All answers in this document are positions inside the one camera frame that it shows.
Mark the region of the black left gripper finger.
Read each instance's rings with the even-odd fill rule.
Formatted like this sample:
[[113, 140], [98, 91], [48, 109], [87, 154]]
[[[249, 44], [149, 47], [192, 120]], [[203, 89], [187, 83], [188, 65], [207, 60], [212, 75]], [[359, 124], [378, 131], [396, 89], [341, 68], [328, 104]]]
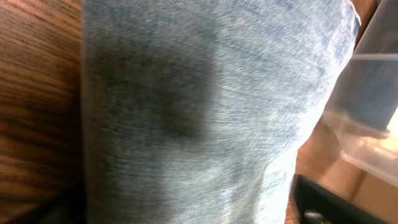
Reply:
[[303, 175], [296, 176], [294, 200], [301, 224], [386, 224]]

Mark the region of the clear plastic storage bin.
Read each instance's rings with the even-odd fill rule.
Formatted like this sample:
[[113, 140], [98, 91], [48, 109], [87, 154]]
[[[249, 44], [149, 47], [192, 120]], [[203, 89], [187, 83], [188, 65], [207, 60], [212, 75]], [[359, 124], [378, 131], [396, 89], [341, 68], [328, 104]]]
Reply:
[[397, 1], [380, 1], [323, 113], [341, 157], [397, 185]]

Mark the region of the blue denim jeans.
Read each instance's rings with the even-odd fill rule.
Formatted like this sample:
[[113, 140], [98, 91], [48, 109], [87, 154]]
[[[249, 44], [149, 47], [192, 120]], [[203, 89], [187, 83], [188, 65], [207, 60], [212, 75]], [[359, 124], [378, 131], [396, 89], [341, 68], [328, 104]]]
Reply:
[[87, 0], [88, 223], [283, 223], [350, 60], [348, 0]]

